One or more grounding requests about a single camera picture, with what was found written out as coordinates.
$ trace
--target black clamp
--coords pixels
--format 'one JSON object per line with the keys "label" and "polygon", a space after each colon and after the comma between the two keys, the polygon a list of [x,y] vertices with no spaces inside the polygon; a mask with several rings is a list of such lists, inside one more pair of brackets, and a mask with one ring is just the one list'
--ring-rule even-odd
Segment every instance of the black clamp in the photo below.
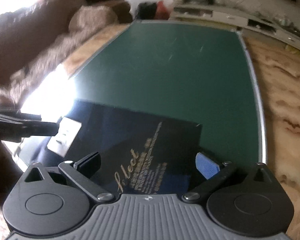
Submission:
{"label": "black clamp", "polygon": [[19,109],[0,108],[0,140],[21,142],[21,138],[55,136],[59,124],[42,122],[40,115],[24,114]]}
{"label": "black clamp", "polygon": [[224,187],[235,174],[228,162],[216,175],[183,195],[199,203],[219,226],[250,237],[286,232],[294,214],[291,200],[264,163],[256,163],[240,184]]}
{"label": "black clamp", "polygon": [[[88,155],[75,165],[71,161],[62,162],[58,168],[33,163],[3,205],[10,229],[32,236],[59,235],[73,230],[87,217],[92,206],[114,200],[113,194],[83,175],[96,172],[100,165],[99,153]],[[53,181],[58,176],[64,176],[73,187]]]}

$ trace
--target metal screw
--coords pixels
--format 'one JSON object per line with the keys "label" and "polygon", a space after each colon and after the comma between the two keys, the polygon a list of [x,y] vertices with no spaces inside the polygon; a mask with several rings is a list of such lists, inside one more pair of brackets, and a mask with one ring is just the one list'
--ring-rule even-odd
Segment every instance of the metal screw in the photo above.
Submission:
{"label": "metal screw", "polygon": [[185,200],[197,200],[200,198],[200,194],[197,192],[188,192],[183,195]]}
{"label": "metal screw", "polygon": [[110,200],[113,199],[113,195],[109,192],[104,192],[104,193],[100,193],[98,194],[97,196],[97,199],[100,201],[100,202],[108,202]]}
{"label": "metal screw", "polygon": [[229,165],[229,164],[231,164],[232,162],[230,162],[230,161],[226,161],[226,162],[223,162],[222,164],[224,165],[224,166],[227,166],[227,165]]}

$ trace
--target brown sofa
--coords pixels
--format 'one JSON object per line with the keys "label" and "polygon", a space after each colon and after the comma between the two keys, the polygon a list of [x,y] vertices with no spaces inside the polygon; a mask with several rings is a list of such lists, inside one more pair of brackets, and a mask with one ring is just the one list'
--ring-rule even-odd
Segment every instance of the brown sofa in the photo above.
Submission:
{"label": "brown sofa", "polygon": [[[111,7],[120,23],[132,21],[130,5],[124,0],[93,6],[98,5]],[[81,6],[79,0],[48,1],[36,4],[20,15],[11,14],[10,20],[0,24],[0,85],[8,85],[13,73],[36,58],[58,35],[68,32],[69,22]]]}

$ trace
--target gold lettering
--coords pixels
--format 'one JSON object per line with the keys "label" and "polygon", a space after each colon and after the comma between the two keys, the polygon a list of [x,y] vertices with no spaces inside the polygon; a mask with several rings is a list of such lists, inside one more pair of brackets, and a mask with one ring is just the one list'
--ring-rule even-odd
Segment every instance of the gold lettering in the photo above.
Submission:
{"label": "gold lettering", "polygon": [[133,172],[133,166],[130,166],[130,165],[128,166],[128,172],[129,173]]}
{"label": "gold lettering", "polygon": [[131,149],[131,151],[130,151],[130,152],[131,152],[131,154],[132,154],[132,156],[133,156],[133,158],[134,158],[134,159],[137,159],[137,158],[139,157],[139,154],[138,154],[138,152],[137,152],[137,153],[135,153],[133,149]]}
{"label": "gold lettering", "polygon": [[152,138],[148,138],[146,143],[145,143],[145,148],[149,148],[150,147],[150,144],[151,144],[151,141],[152,141]]}
{"label": "gold lettering", "polygon": [[134,165],[136,165],[136,163],[137,163],[137,161],[136,161],[135,158],[133,158],[133,159],[130,160],[130,164],[131,164],[132,167],[133,167]]}
{"label": "gold lettering", "polygon": [[126,173],[126,171],[125,171],[125,169],[124,169],[124,167],[123,167],[123,165],[122,165],[122,164],[121,164],[121,170],[122,170],[122,172],[123,172],[124,176],[125,176],[127,179],[129,179],[129,178],[130,178],[130,175],[131,175],[131,173],[129,173],[129,176],[128,176],[128,174]]}
{"label": "gold lettering", "polygon": [[119,189],[120,189],[121,193],[123,193],[123,187],[120,184],[120,175],[119,175],[119,173],[117,171],[114,173],[114,179],[115,179],[115,181],[118,184],[118,190],[117,191],[119,191]]}

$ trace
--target white cabinet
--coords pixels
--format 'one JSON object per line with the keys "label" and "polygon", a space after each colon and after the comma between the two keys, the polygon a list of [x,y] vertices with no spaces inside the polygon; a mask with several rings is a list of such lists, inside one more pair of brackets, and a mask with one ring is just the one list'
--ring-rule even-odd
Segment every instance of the white cabinet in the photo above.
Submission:
{"label": "white cabinet", "polygon": [[289,35],[288,33],[281,30],[277,30],[275,36],[277,37],[277,39],[290,44],[297,49],[300,49],[300,40],[296,39],[294,36]]}
{"label": "white cabinet", "polygon": [[239,27],[245,27],[248,25],[248,19],[240,16],[234,16],[231,14],[213,11],[211,20],[217,22],[228,23]]}

